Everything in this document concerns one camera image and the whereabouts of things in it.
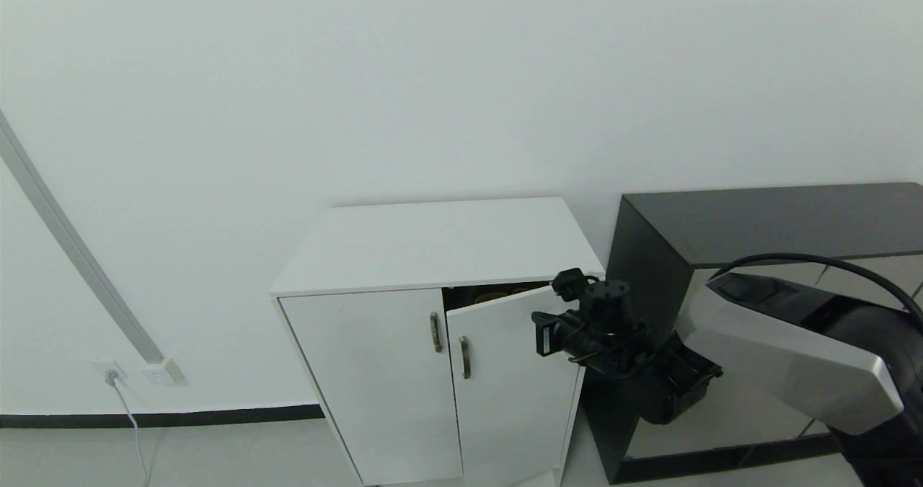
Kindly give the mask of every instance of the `black baseboard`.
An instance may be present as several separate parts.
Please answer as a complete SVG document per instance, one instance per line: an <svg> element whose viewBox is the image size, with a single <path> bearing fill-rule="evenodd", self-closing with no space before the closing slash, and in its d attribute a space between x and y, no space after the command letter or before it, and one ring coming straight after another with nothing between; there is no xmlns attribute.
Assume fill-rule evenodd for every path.
<svg viewBox="0 0 923 487"><path fill-rule="evenodd" d="M324 418L320 405L288 405L284 408L228 409L193 413L141 413L135 415L142 428L253 424L254 422L304 421ZM128 417L115 415L0 415L0 428L95 429L130 428ZM755 445L738 445L663 457L626 458L611 484L665 480L696 474L767 466L804 458L839 453L830 434L818 434Z"/></svg>
<svg viewBox="0 0 923 487"><path fill-rule="evenodd" d="M626 458L621 463L616 478L610 484L635 483L635 481L666 480L696 474L724 473L741 468L755 468L780 464L805 458L835 455L840 448L830 434L815 434L767 442L765 444L738 445L708 451L696 451L665 457Z"/></svg>
<svg viewBox="0 0 923 487"><path fill-rule="evenodd" d="M287 405L284 408L227 409L192 413L140 413L135 420L142 428L216 426L253 422L303 421L324 418L320 405ZM115 415L0 415L0 428L92 429L130 428L124 414Z"/></svg>

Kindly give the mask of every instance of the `cabinet handle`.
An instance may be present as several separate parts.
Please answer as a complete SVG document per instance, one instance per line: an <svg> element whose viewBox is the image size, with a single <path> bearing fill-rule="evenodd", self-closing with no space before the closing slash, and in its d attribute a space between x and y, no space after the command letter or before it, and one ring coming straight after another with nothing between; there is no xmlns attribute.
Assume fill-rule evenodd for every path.
<svg viewBox="0 0 923 487"><path fill-rule="evenodd" d="M463 335L459 343L461 343L461 377L471 379L471 349L468 348L468 338Z"/></svg>
<svg viewBox="0 0 923 487"><path fill-rule="evenodd" d="M442 342L439 341L439 314L432 312L429 314L429 333L433 336L433 348L436 353L442 353Z"/></svg>

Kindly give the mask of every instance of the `black tabletop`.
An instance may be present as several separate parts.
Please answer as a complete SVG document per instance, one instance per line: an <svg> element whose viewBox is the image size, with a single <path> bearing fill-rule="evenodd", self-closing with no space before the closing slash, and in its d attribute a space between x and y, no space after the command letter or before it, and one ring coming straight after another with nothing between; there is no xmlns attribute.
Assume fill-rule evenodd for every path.
<svg viewBox="0 0 923 487"><path fill-rule="evenodd" d="M689 264L755 253L923 253L923 185L801 185L625 196Z"/></svg>

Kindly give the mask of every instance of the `wall outlet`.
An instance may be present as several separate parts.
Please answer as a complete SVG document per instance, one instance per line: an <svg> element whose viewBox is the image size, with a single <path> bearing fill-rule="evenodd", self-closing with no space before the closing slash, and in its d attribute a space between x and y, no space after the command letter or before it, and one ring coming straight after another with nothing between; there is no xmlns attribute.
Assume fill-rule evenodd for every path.
<svg viewBox="0 0 923 487"><path fill-rule="evenodd" d="M124 381L125 378L128 378L128 373L125 373L125 370L122 369L122 367L119 366L115 360L93 359L90 364L92 364L93 368L95 368L96 371L100 373L100 376L103 379L106 378L106 372L110 371L110 369L114 369L116 372L118 372L119 379Z"/></svg>
<svg viewBox="0 0 923 487"><path fill-rule="evenodd" d="M152 385L184 385L185 375L172 358L165 358L159 364L149 364L141 367L141 373L151 381Z"/></svg>

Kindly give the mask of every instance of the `cabinet top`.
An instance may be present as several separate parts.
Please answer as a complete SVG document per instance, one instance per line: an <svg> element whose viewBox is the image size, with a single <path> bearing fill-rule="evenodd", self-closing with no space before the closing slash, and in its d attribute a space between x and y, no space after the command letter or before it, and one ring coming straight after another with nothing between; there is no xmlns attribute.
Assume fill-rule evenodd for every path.
<svg viewBox="0 0 923 487"><path fill-rule="evenodd" d="M756 253L923 253L923 187L909 182L625 195L696 267Z"/></svg>
<svg viewBox="0 0 923 487"><path fill-rule="evenodd" d="M274 297L603 276L563 198L332 208L273 284Z"/></svg>

